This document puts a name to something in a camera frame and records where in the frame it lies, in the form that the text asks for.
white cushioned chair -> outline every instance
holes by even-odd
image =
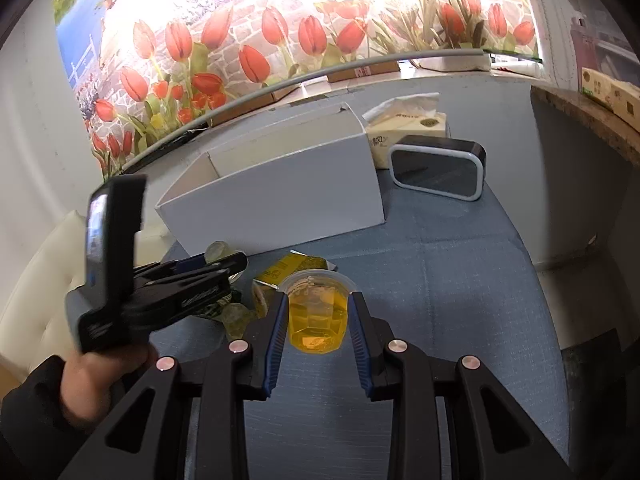
[[[0,399],[15,386],[12,377],[21,382],[49,356],[65,358],[73,350],[64,305],[68,291],[84,283],[84,226],[85,218],[76,211],[65,216],[24,269],[0,312]],[[140,231],[136,265],[161,260],[173,242],[161,222]]]

hand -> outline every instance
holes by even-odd
[[[128,345],[84,355],[75,354],[65,363],[60,383],[60,401],[66,420],[79,430],[97,425],[109,411],[110,387],[123,375],[156,362],[152,345]]]

person's arm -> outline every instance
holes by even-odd
[[[7,394],[0,433],[33,480],[54,480],[111,405],[110,388],[157,354],[128,346],[105,353],[52,356]]]

yellow jelly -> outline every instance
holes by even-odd
[[[356,290],[347,277],[310,269],[289,276],[278,288],[289,297],[289,341],[309,354],[340,348],[347,329],[347,298]]]

floral window shade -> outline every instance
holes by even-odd
[[[105,178],[208,110],[321,68],[448,48],[538,58],[528,0],[54,0],[54,12]]]

